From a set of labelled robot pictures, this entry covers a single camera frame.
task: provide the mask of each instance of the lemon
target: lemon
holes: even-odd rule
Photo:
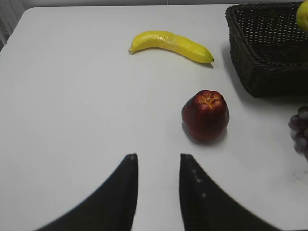
[[[304,1],[298,8],[296,14],[298,26],[308,31],[308,0]]]

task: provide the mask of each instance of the banana tip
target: banana tip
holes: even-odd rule
[[[128,53],[129,53],[129,54],[133,54],[133,53],[134,53],[132,47],[129,48]]]

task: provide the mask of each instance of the bunch of grapes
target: bunch of grapes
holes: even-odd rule
[[[305,153],[308,157],[308,106],[301,107],[297,115],[293,115],[290,119],[289,126],[296,131],[295,150],[299,153]]]

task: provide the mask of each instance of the basket rim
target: basket rim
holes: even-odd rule
[[[226,19],[228,22],[228,27],[230,26],[235,27],[237,34],[232,33],[233,36],[235,36],[237,39],[240,39],[241,42],[244,43],[245,47],[247,48],[249,54],[251,55],[251,58],[253,58],[253,61],[257,63],[258,65],[267,65],[267,66],[275,66],[277,69],[285,68],[285,67],[292,67],[293,69],[295,67],[307,67],[308,68],[308,60],[306,62],[294,62],[294,63],[281,63],[281,62],[269,62],[261,57],[259,57],[255,52],[253,47],[248,43],[248,39],[246,38],[245,34],[243,33],[238,21],[236,20],[235,11],[241,10],[241,9],[255,9],[256,7],[258,9],[269,9],[269,8],[287,8],[290,6],[299,6],[302,2],[283,2],[283,3],[248,3],[248,4],[238,4],[230,6],[226,9]]]

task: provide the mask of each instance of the yellow fruit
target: yellow fruit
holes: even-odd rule
[[[303,30],[308,30],[308,0],[304,1],[298,8],[296,14],[298,26]]]
[[[162,48],[181,54],[198,63],[211,63],[214,61],[211,53],[198,43],[167,31],[146,31],[138,34],[128,50],[133,54],[147,48]]]

